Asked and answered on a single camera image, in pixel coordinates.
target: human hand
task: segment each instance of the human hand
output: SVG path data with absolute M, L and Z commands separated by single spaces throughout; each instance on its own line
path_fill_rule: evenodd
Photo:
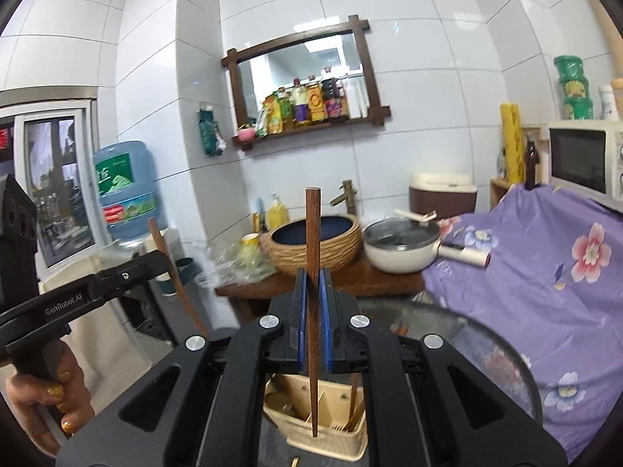
M 84 385 L 84 372 L 69 346 L 62 344 L 57 369 L 60 382 L 43 381 L 29 374 L 14 374 L 6 380 L 7 395 L 17 420 L 30 439 L 51 455 L 56 455 L 60 444 L 37 413 L 35 404 L 55 405 L 64 414 L 61 425 L 68 434 L 75 434 L 95 416 L 91 393 Z

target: water jug label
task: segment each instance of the water jug label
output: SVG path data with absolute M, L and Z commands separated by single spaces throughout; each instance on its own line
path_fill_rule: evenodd
M 129 154 L 120 154 L 101 161 L 95 166 L 95 171 L 101 195 L 134 184 Z
M 130 198 L 118 204 L 104 207 L 104 218 L 109 225 L 114 225 L 121 221 L 151 212 L 156 209 L 156 199 L 153 193 L 142 195 L 141 197 Z

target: pot handle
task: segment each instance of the pot handle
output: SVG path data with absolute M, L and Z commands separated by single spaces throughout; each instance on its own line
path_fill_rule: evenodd
M 407 212 L 406 210 L 394 209 L 394 214 L 399 218 L 412 219 L 420 223 L 428 223 L 437 217 L 437 211 L 429 212 L 428 214 L 416 214 L 414 212 Z
M 477 267 L 487 268 L 491 261 L 491 253 L 478 251 L 477 249 L 467 248 L 456 244 L 440 243 L 437 248 L 437 255 L 448 260 L 468 263 Z

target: pink flower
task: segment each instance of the pink flower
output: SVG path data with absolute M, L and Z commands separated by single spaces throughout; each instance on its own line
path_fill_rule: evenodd
M 586 282 L 593 284 L 601 275 L 601 268 L 607 267 L 612 256 L 612 249 L 604 243 L 603 226 L 595 223 L 591 231 L 578 237 L 571 248 L 571 256 L 577 260 L 571 269 L 571 277 L 579 283 L 586 277 Z
M 447 237 L 447 235 L 454 228 L 454 223 L 458 223 L 460 220 L 461 220 L 460 216 L 454 216 L 454 218 L 439 220 L 439 232 L 440 232 L 441 240 Z

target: blue flower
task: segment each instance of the blue flower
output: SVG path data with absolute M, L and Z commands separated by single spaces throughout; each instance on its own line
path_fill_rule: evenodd
M 489 252 L 498 245 L 498 238 L 491 234 L 491 230 L 476 230 L 469 226 L 465 229 L 464 243 L 466 247 Z
M 575 404 L 584 400 L 585 390 L 577 387 L 577 372 L 566 372 L 558 381 L 558 385 L 550 391 L 543 405 L 545 407 L 556 406 L 561 413 L 573 409 Z

